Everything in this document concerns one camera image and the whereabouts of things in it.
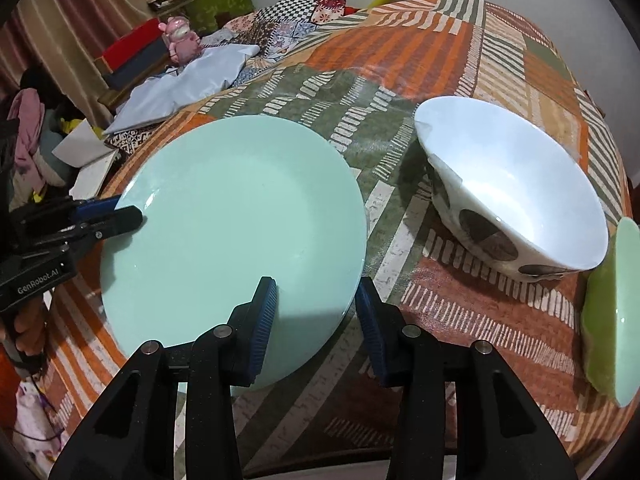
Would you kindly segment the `left hand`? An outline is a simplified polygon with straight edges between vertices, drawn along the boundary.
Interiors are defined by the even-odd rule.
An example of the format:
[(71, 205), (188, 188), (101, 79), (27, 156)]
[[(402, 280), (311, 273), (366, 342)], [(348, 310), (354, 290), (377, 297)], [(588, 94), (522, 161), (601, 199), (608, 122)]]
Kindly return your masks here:
[(22, 304), (13, 323), (16, 336), (10, 337), (6, 328), (1, 326), (1, 341), (12, 340), (17, 350), (26, 356), (40, 354), (47, 340), (47, 312), (43, 296), (34, 297)]

